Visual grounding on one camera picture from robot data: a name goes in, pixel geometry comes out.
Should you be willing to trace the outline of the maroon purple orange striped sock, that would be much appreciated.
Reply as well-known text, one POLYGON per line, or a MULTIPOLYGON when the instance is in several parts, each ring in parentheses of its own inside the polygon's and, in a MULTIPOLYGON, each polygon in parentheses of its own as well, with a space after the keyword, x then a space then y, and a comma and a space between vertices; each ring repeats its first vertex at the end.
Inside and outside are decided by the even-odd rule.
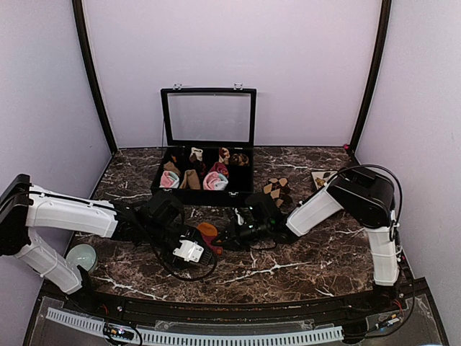
POLYGON ((208 245, 216 255, 222 255, 223 248, 212 244, 212 241, 218 236, 218 230, 212 224, 206 222, 198 224, 197 229, 201 233, 202 239, 206 245, 208 245))

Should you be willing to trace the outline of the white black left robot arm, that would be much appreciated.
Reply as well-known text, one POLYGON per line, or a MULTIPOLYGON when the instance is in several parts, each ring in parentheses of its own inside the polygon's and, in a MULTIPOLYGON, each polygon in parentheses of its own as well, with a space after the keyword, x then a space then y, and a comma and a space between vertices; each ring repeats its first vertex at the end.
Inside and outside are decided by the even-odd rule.
POLYGON ((129 204, 85 200, 45 190, 18 174, 1 194, 1 255, 29 265, 86 314, 96 314, 101 297, 90 288, 89 274, 71 264, 36 232, 55 228, 83 232, 115 241, 150 244, 154 255, 173 277, 174 266, 217 267, 216 254, 200 232, 184 222, 184 207, 171 193, 160 190, 144 202, 129 204))

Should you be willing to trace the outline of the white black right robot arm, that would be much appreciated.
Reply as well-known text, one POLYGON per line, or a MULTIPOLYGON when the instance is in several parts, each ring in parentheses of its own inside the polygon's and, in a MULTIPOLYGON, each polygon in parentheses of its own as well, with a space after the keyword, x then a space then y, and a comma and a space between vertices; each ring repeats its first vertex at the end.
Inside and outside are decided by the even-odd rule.
POLYGON ((246 220, 238 210, 230 212, 226 230, 212 244, 226 249, 248 249, 260 239, 292 244, 318 224, 345 210, 367 233, 373 262, 373 280, 379 288, 367 298, 375 313, 384 312, 395 301, 391 286, 397 283, 401 246, 398 227, 403 192, 398 178, 385 167, 364 164, 344 168, 327 183, 284 214, 272 197, 254 193, 245 206, 246 220))

